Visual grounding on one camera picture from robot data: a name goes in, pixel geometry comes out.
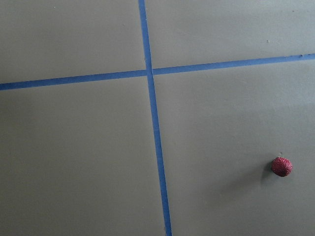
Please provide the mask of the red strawberry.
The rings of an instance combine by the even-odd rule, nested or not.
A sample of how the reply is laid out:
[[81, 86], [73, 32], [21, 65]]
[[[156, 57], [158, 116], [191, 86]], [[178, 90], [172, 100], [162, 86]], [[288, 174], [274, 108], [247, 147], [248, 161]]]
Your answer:
[[292, 163], [284, 157], [275, 158], [271, 164], [272, 172], [279, 177], [288, 176], [292, 172], [292, 169]]

